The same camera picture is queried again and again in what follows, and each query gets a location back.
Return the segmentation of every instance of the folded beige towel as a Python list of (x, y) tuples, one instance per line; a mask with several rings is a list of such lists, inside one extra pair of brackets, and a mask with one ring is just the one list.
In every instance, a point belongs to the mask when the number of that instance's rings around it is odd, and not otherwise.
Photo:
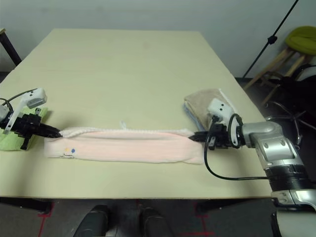
[(209, 114), (207, 107), (214, 98), (223, 101), (235, 110), (233, 105), (229, 102), (227, 96), (220, 89), (200, 90), (184, 98), (185, 108), (189, 110), (191, 115), (205, 130), (208, 130), (212, 118), (212, 115)]

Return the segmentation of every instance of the pink towel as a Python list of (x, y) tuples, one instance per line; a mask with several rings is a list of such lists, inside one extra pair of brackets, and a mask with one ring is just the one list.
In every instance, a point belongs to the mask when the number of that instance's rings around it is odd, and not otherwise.
[(77, 127), (45, 138), (45, 156), (100, 161), (201, 164), (202, 145), (189, 130), (110, 130)]

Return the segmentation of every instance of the black shoe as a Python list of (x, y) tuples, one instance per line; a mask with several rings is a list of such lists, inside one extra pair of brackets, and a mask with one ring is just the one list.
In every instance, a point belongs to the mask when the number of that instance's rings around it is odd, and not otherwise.
[(110, 211), (105, 205), (95, 206), (81, 221), (74, 237), (105, 236), (109, 226)]
[(140, 213), (139, 225), (142, 237), (174, 237), (167, 221), (150, 207)]

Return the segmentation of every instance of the light wooden tabletop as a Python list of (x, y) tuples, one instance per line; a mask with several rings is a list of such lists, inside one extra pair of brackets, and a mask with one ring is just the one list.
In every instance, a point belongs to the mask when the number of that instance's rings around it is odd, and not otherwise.
[[(132, 129), (197, 128), (184, 113), (188, 94), (221, 88), (244, 122), (263, 121), (198, 32), (53, 30), (0, 84), (4, 98), (43, 87), (45, 123)], [(215, 150), (221, 175), (264, 175), (254, 149)], [(0, 152), (0, 195), (41, 198), (248, 198), (270, 195), (268, 181), (226, 181), (204, 165), (45, 158), (43, 138), (29, 151)]]

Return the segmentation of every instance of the wooden stool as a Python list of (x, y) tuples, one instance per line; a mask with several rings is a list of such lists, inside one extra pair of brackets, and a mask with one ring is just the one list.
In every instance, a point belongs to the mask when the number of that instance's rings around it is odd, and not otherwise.
[(285, 43), (287, 48), (284, 49), (264, 70), (257, 74), (243, 89), (247, 90), (257, 80), (261, 79), (263, 84), (272, 87), (271, 92), (262, 101), (261, 105), (266, 104), (273, 94), (276, 92), (280, 84), (275, 84), (269, 81), (271, 77), (283, 78), (283, 75), (278, 73), (280, 69), (285, 67), (289, 60), (299, 54), (297, 60), (293, 63), (284, 77), (292, 76), (293, 72), (302, 64), (309, 63), (316, 55), (316, 28), (303, 26), (292, 31), (286, 38)]
[(0, 43), (3, 45), (4, 49), (14, 62), (16, 66), (22, 62), (21, 58), (19, 57), (18, 53), (15, 51), (13, 45), (11, 44), (10, 40), (5, 34), (5, 28), (0, 28)]

